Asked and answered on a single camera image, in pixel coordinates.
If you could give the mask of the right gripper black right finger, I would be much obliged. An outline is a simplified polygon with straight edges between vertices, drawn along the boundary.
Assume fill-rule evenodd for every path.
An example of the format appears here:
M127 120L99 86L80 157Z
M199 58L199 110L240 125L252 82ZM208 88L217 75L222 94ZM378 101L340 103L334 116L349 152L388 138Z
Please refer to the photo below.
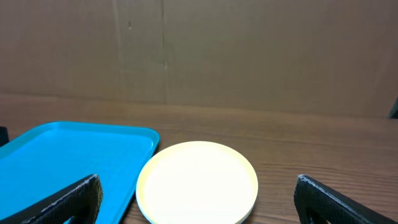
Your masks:
M397 224L303 174L297 177L294 204L301 223Z

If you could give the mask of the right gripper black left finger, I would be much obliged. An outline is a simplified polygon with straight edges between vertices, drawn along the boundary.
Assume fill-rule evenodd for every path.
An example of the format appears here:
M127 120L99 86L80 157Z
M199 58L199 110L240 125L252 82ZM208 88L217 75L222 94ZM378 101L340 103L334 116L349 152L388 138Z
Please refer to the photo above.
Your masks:
M87 175L47 198L1 220L1 224L94 224L103 200L96 174Z

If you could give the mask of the yellow plate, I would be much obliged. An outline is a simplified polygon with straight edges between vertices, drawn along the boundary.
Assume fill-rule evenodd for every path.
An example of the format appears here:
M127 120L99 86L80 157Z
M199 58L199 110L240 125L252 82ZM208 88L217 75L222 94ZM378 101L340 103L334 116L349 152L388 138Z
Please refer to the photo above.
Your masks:
M259 184L238 151L209 141L170 146L143 167L136 200L150 223L242 223Z

